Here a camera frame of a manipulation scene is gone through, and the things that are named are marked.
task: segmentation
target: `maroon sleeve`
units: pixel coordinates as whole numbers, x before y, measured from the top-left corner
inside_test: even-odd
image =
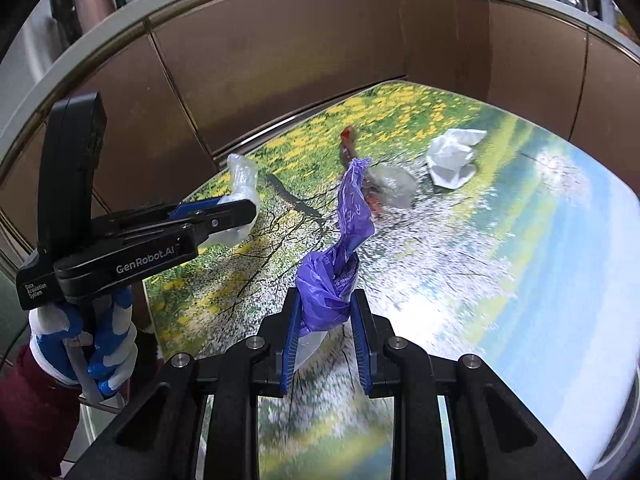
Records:
[[[9,375],[0,380],[0,416],[13,444],[46,476],[60,475],[60,462],[80,418],[78,393],[47,375],[27,345],[20,348]]]

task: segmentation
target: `table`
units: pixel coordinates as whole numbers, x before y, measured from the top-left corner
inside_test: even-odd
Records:
[[[165,357],[222,352],[279,311],[309,250],[338,235],[338,134],[418,180],[414,207],[383,207],[358,251],[358,286],[396,334],[457,359],[480,354],[583,472],[622,412],[640,346],[639,203],[617,177],[550,132],[490,105],[407,82],[367,89],[269,140],[250,238],[213,246],[145,282]],[[430,140],[488,131],[478,173],[434,187]],[[190,200],[229,192],[223,172]],[[285,399],[259,406],[261,478],[388,478],[392,403],[362,393],[350,324],[325,338]]]

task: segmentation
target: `blue and white glove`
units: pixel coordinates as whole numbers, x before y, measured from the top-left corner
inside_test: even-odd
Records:
[[[131,322],[130,287],[111,296],[111,307],[96,320],[95,352],[89,359],[88,373],[98,381],[104,396],[115,394],[136,364],[136,327]],[[65,302],[38,307],[29,312],[33,358],[47,374],[62,384],[78,384],[63,339],[78,337],[82,319],[76,308]]]

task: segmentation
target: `silver bolt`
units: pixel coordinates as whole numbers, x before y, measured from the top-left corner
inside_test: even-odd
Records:
[[[184,368],[189,364],[191,356],[189,354],[176,354],[171,358],[171,364],[176,368]]]
[[[396,350],[402,350],[409,344],[409,342],[404,337],[398,337],[397,335],[390,337],[386,340],[386,342],[389,343],[389,346],[391,346],[391,348],[395,348]]]
[[[252,335],[251,337],[247,338],[246,346],[251,350],[262,348],[264,346],[264,338],[261,338],[259,335]]]
[[[474,368],[480,367],[480,365],[482,364],[482,359],[477,355],[465,354],[462,356],[462,364],[467,368],[471,368],[473,370]]]

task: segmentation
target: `purple plastic bag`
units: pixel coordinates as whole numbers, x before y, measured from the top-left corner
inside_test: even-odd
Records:
[[[296,273],[302,299],[300,336],[324,332],[349,319],[349,299],[358,276],[355,250],[373,232],[371,211],[360,190],[370,158],[354,158],[338,192],[340,239],[326,251],[311,251]]]

